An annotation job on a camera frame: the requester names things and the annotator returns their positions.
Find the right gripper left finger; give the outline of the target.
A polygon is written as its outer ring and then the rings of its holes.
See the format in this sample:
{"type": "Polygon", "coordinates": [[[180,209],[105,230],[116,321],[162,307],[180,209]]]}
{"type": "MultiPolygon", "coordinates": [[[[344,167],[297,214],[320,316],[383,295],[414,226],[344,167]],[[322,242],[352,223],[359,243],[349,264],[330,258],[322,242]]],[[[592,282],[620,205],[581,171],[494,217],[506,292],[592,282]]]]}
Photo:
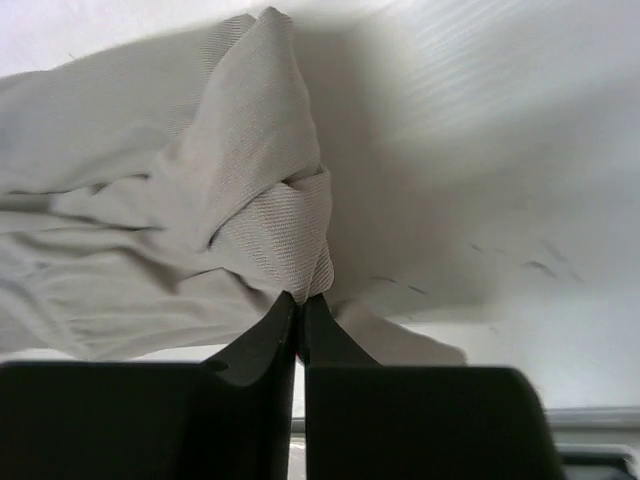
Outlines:
{"type": "Polygon", "coordinates": [[[283,479],[296,305],[206,360],[1,367],[5,479],[283,479]]]}

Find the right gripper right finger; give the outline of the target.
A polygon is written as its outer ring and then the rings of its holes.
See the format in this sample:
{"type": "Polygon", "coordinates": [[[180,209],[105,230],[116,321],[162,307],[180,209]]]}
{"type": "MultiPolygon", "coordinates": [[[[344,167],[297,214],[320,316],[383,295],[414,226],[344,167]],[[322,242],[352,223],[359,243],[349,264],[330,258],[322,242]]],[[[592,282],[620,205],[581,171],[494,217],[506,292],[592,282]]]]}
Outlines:
{"type": "Polygon", "coordinates": [[[299,310],[310,479],[561,479],[540,400],[505,367],[384,366],[323,296],[299,310]]]}

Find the grey trousers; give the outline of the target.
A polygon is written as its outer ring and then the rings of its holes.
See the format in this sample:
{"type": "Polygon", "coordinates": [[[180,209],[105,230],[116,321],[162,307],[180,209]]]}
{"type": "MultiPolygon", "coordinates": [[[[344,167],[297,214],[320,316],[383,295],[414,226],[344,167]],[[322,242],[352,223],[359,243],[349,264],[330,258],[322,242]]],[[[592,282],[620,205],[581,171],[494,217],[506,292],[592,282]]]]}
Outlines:
{"type": "Polygon", "coordinates": [[[1,353],[228,343],[334,281],[342,28],[275,8],[1,81],[1,353]]]}

